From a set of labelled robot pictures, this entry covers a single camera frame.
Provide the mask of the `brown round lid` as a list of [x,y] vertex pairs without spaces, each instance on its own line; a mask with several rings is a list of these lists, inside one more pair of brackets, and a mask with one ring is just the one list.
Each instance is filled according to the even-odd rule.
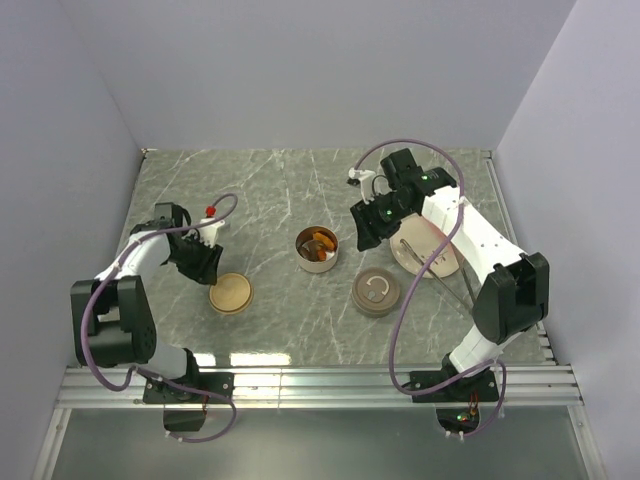
[[353,297],[368,298],[373,302],[400,298],[401,288],[398,280],[388,270],[371,267],[361,271],[351,287]]

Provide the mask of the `beige round lid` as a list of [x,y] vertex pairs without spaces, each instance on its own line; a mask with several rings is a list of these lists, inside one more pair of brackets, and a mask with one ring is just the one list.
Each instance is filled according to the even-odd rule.
[[239,273],[226,273],[209,289],[209,302],[223,315],[234,315],[246,310],[254,295],[249,279]]

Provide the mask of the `brown mushroom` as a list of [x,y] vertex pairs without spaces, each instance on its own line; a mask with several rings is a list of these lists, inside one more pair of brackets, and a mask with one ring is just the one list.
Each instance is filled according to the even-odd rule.
[[317,261],[318,260],[317,252],[319,250],[322,250],[320,242],[317,242],[314,239],[312,239],[312,240],[309,240],[309,241],[305,242],[302,246],[306,247],[310,251],[311,257],[312,257],[311,261]]

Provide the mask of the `brown steel lunch container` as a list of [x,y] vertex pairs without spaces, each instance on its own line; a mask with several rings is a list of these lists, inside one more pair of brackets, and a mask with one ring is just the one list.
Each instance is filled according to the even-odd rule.
[[373,302],[368,298],[353,297],[356,310],[368,318],[382,318],[393,312],[399,303],[398,299]]

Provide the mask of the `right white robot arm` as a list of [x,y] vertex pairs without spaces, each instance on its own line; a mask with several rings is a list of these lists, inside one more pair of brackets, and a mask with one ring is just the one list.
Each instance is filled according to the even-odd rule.
[[424,170],[407,148],[389,154],[380,166],[389,187],[385,194],[376,193],[375,172],[360,163],[348,173],[348,184],[359,187],[361,193],[350,209],[358,250],[379,246],[416,214],[444,236],[424,265],[429,267],[447,246],[453,246],[479,281],[471,329],[445,357],[441,382],[424,390],[431,394],[443,389],[452,399],[464,399],[475,390],[476,375],[547,316],[549,262],[542,254],[528,254],[509,241],[475,209],[466,197],[459,166],[452,171]]

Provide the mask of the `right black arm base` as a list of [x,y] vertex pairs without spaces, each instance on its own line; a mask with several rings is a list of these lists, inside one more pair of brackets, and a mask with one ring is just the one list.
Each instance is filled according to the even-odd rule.
[[506,396],[507,370],[497,360],[500,377],[487,364],[461,376],[447,354],[439,370],[414,370],[402,387],[411,392],[413,403],[440,404],[435,410],[447,437],[464,440],[489,426],[502,412]]

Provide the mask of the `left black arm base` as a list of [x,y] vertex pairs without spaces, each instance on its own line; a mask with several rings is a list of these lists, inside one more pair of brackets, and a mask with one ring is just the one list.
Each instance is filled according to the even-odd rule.
[[[221,437],[236,420],[237,409],[233,403],[235,375],[231,372],[202,372],[194,354],[185,349],[186,372],[177,379],[165,379],[158,373],[144,371],[146,380],[143,402],[165,406],[163,426],[165,433],[186,443],[203,443]],[[231,408],[230,423],[219,433],[206,438],[186,438],[204,426],[210,405],[228,405]]]

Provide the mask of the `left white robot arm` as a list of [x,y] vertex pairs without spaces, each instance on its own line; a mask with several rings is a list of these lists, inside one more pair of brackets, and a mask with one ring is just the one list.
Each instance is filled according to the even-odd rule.
[[70,291],[74,348],[78,362],[111,391],[125,390],[134,372],[167,381],[180,402],[196,399],[203,379],[194,354],[157,337],[144,283],[168,263],[200,285],[213,286],[223,247],[217,244],[216,207],[193,224],[186,209],[158,203],[152,220],[136,225],[124,250],[106,270],[75,282]]

